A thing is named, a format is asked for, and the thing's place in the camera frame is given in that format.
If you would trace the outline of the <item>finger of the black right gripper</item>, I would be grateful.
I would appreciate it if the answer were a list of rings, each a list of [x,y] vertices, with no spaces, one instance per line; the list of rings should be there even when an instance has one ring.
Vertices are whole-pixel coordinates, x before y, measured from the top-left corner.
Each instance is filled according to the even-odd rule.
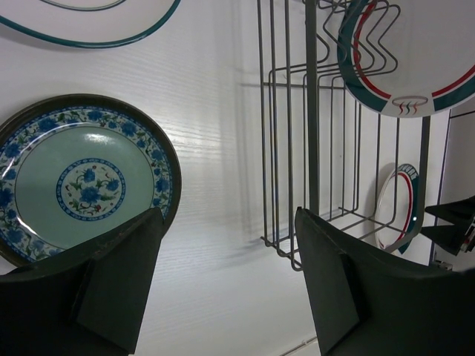
[[[424,236],[454,256],[474,249],[474,197],[428,206],[425,212],[448,224],[425,226]]]

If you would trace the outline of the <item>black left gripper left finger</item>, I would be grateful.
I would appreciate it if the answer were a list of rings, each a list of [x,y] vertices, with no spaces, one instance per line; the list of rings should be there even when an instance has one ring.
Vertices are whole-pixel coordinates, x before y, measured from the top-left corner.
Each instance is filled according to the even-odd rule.
[[[2,355],[132,355],[165,223],[150,208],[1,276]]]

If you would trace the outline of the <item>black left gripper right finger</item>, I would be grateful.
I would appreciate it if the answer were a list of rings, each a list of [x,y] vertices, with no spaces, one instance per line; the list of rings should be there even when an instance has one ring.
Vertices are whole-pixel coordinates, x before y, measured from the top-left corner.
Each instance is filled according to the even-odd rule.
[[[305,208],[295,230],[322,355],[472,355],[474,271],[396,257]]]

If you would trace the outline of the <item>blue floral green plate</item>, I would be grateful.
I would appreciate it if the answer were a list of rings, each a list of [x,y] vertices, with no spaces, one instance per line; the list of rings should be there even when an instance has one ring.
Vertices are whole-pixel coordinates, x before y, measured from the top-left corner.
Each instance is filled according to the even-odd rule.
[[[126,102],[67,94],[1,124],[1,255],[52,257],[150,208],[177,214],[180,163],[164,130]]]

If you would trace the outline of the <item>red green rimmed plate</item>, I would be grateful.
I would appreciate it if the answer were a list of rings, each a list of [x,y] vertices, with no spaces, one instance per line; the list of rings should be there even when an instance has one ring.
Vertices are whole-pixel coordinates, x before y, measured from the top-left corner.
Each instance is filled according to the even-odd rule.
[[[346,89],[376,113],[449,110],[474,97],[474,2],[351,1],[337,61]]]

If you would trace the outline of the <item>white plate dark rim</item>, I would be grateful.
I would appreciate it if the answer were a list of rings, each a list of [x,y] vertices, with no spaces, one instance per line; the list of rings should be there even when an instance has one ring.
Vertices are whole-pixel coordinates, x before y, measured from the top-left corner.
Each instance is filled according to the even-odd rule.
[[[161,28],[179,1],[1,2],[1,23],[58,45],[112,48],[129,45]]]

